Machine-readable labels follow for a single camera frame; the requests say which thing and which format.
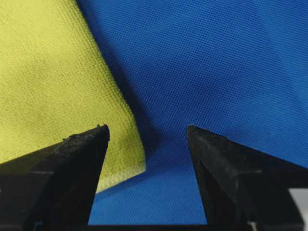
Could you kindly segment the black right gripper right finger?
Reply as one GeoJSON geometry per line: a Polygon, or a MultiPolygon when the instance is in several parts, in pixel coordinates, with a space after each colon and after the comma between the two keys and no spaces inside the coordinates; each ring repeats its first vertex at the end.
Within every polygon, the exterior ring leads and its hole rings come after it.
{"type": "Polygon", "coordinates": [[[209,227],[226,231],[303,231],[291,189],[308,187],[302,166],[193,125],[188,147],[209,227]]]}

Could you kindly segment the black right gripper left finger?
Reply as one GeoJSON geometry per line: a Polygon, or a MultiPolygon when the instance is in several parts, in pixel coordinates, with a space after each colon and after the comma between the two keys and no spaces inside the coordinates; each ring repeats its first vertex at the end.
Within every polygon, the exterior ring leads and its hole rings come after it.
{"type": "Polygon", "coordinates": [[[0,166],[3,231],[86,227],[110,132],[97,126],[0,166]]]}

